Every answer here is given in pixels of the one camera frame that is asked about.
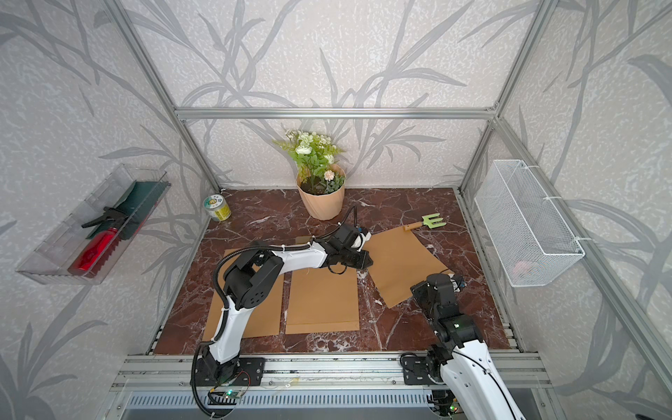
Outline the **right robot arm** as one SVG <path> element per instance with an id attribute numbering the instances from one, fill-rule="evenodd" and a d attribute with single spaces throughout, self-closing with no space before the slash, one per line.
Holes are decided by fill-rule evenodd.
<path id="1" fill-rule="evenodd" d="M 498 373 L 472 317 L 462 313 L 457 294 L 462 277 L 441 271 L 411 287 L 437 343 L 425 356 L 403 353 L 399 362 L 406 385 L 446 385 L 427 397 L 441 418 L 523 419 L 525 415 Z"/>

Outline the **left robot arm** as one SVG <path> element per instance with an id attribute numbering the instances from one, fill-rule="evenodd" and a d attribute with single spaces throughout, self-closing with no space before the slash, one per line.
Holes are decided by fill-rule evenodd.
<path id="1" fill-rule="evenodd" d="M 364 250 L 370 239 L 370 231 L 358 223 L 358 206 L 352 206 L 334 230 L 312 236 L 307 243 L 287 246 L 255 241 L 218 262 L 212 282 L 222 311 L 213 338 L 197 346 L 190 371 L 192 397 L 204 415 L 223 419 L 232 412 L 215 399 L 215 390 L 245 372 L 239 366 L 244 330 L 278 278 L 303 269 L 331 270 L 336 265 L 364 271 L 373 265 Z"/>

